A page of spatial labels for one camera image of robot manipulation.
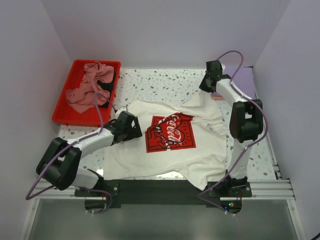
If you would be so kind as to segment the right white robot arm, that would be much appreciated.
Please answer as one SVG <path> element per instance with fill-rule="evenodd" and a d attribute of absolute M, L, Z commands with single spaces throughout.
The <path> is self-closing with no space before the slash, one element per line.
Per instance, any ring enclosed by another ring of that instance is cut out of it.
<path fill-rule="evenodd" d="M 207 93 L 218 93 L 231 106 L 229 131 L 233 137 L 231 161 L 222 180 L 207 187 L 209 197 L 251 196 L 248 185 L 248 162 L 251 149 L 263 132 L 263 104 L 252 99 L 235 86 L 231 77 L 223 74 L 219 60 L 206 62 L 205 75 L 199 88 Z"/>

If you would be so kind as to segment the white t-shirt red print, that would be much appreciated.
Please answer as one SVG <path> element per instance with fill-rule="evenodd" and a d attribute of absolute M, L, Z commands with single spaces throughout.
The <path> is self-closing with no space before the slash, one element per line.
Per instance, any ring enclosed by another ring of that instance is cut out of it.
<path fill-rule="evenodd" d="M 138 118 L 142 135 L 105 149 L 104 179 L 177 172 L 203 190 L 225 175 L 227 138 L 209 93 L 199 92 L 179 106 L 135 100 L 128 111 Z"/>

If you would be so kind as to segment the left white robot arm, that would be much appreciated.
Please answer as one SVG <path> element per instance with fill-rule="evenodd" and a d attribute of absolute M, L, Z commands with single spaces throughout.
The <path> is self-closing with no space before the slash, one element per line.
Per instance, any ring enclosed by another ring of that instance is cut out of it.
<path fill-rule="evenodd" d="M 138 117 L 122 111 L 103 128 L 80 138 L 64 140 L 57 137 L 52 140 L 36 173 L 61 191 L 73 186 L 85 188 L 92 196 L 99 196 L 104 190 L 103 177 L 93 170 L 80 169 L 81 159 L 100 149 L 141 136 Z"/>

